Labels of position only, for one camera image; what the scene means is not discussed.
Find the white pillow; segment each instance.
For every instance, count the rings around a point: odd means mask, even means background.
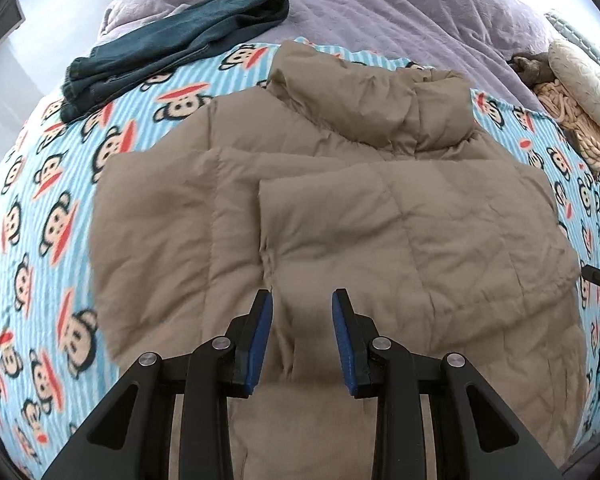
[[[600,126],[600,66],[564,38],[549,46],[549,65],[555,76]]]

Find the bed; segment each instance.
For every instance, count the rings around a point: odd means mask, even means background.
[[[116,0],[98,42],[196,1]],[[542,16],[517,0],[290,3],[282,25],[238,48],[257,51],[257,62],[228,64],[235,49],[196,61],[72,124],[59,121],[59,92],[43,98],[0,164],[0,437],[31,478],[42,476],[119,374],[98,330],[88,255],[92,201],[107,157],[147,150],[167,134],[183,118],[167,113],[176,95],[190,93],[203,105],[262,84],[283,40],[390,70],[416,63],[462,72],[475,89],[475,119],[520,161],[545,170],[581,264],[600,268],[600,177],[506,63],[515,52],[547,50],[556,32]],[[504,114],[515,118],[517,134],[501,128]],[[580,282],[574,294],[589,347],[576,447],[600,431],[600,290]]]

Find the cream knit throw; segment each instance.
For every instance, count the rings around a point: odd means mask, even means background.
[[[580,155],[595,173],[600,172],[600,126],[589,117],[557,79],[534,87],[544,108],[560,126],[572,130]]]

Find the metal screw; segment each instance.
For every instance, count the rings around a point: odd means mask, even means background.
[[[376,350],[388,350],[391,348],[391,340],[386,337],[376,337],[371,344]]]
[[[229,346],[231,346],[231,340],[228,337],[224,336],[216,337],[212,341],[211,346],[216,350],[225,350],[229,348]]]
[[[462,368],[466,361],[460,354],[449,354],[446,356],[446,362],[453,368]]]
[[[151,366],[155,364],[157,360],[158,356],[156,354],[154,354],[153,352],[146,352],[139,357],[138,362],[142,366]]]

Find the fleece blanket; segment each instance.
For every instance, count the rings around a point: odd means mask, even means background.
[[[114,0],[99,43],[200,0]],[[558,33],[519,0],[289,0],[288,19],[254,41],[298,36],[460,71],[489,94],[542,111],[506,60],[545,52]]]

